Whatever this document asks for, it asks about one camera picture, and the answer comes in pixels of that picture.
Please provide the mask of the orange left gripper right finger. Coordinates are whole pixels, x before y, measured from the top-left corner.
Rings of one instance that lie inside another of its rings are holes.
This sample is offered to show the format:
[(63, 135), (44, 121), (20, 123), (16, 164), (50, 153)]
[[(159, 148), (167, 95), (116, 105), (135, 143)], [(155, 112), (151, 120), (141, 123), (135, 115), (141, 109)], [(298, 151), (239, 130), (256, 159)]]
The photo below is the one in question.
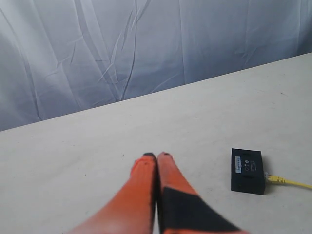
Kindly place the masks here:
[(193, 189), (169, 153), (157, 157), (161, 234), (246, 234), (213, 210)]

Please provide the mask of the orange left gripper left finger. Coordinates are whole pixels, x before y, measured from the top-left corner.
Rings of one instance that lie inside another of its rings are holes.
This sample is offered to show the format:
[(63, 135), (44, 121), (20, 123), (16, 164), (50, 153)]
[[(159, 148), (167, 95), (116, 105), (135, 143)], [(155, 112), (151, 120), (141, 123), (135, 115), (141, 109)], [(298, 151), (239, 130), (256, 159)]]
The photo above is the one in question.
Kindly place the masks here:
[(130, 177), (97, 213), (69, 231), (70, 234), (151, 234), (156, 203), (156, 157), (137, 159)]

